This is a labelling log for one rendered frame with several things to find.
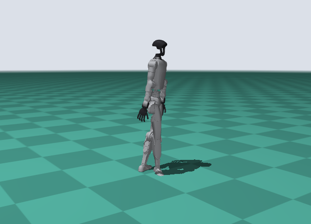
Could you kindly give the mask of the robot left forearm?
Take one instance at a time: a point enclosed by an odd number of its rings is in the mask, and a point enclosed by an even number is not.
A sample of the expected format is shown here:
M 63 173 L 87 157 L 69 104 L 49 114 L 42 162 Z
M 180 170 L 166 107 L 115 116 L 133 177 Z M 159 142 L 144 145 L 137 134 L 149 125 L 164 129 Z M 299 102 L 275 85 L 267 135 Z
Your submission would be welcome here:
M 166 97 L 166 87 L 167 85 L 165 85 L 164 87 L 163 87 L 163 89 L 161 89 L 160 91 L 161 91 L 161 93 L 160 93 L 160 98 L 161 98 L 161 102 L 163 102 L 164 101 L 164 98 Z

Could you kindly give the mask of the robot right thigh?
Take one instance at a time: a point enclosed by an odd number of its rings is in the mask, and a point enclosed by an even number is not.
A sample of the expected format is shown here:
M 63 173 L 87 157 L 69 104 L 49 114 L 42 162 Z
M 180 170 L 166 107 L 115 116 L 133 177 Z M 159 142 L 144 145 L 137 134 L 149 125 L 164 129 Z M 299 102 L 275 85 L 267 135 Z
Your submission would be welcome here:
M 160 107 L 158 104 L 156 104 L 155 102 L 151 102 L 147 108 L 148 113 L 149 114 L 155 114 L 152 115 L 151 118 L 151 123 L 152 123 L 152 128 L 153 128 L 153 136 L 154 136 L 154 140 L 156 142 L 156 140 L 160 140 L 160 143 L 162 142 L 162 138 L 161 138 L 161 111 L 160 111 Z

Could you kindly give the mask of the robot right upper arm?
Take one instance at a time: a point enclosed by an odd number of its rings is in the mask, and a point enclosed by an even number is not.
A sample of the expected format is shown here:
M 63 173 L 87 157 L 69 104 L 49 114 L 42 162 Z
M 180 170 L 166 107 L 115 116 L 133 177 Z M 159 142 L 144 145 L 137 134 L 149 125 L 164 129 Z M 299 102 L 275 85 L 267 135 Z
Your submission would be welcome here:
M 156 86 L 156 83 L 153 81 L 156 69 L 157 69 L 157 61 L 149 61 L 147 82 L 149 82 L 149 81 L 152 82 L 151 88 L 155 88 L 155 86 Z

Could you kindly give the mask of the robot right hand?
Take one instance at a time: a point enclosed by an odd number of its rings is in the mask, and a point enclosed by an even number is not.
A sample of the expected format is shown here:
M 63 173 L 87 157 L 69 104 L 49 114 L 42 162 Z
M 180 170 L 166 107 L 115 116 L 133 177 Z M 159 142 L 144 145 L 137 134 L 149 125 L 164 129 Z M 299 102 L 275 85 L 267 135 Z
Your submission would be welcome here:
M 142 109 L 139 111 L 139 114 L 138 114 L 138 116 L 137 116 L 137 119 L 139 119 L 139 120 L 141 120 L 142 121 L 142 119 L 143 119 L 143 121 L 145 122 L 145 116 L 147 116 L 147 119 L 149 119 L 148 118 L 148 114 L 147 114 L 147 108 L 148 108 L 148 106 L 149 106 L 149 103 L 147 104 L 147 107 L 145 107 L 145 106 L 143 106 L 143 104 L 142 104 Z M 141 117 L 142 116 L 142 117 Z M 140 119 L 141 118 L 141 119 Z

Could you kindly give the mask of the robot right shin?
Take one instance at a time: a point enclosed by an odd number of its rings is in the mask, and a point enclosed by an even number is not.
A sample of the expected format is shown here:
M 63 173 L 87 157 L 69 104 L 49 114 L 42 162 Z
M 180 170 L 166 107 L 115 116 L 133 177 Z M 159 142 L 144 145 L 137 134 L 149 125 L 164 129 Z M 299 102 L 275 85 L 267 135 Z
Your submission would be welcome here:
M 161 143 L 160 140 L 154 140 L 154 136 L 152 136 L 152 151 L 155 159 L 155 169 L 160 168 L 160 157 L 161 157 Z

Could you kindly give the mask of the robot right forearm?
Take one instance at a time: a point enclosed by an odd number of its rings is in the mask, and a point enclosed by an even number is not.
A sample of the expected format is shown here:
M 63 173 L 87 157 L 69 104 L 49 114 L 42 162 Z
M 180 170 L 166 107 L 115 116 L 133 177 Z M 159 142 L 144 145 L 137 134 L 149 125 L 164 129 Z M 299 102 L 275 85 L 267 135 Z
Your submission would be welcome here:
M 152 82 L 149 81 L 145 88 L 146 93 L 145 93 L 144 102 L 143 102 L 143 106 L 145 107 L 147 107 L 147 104 L 151 101 L 151 95 L 153 92 L 153 90 L 151 89 L 151 86 L 152 86 Z

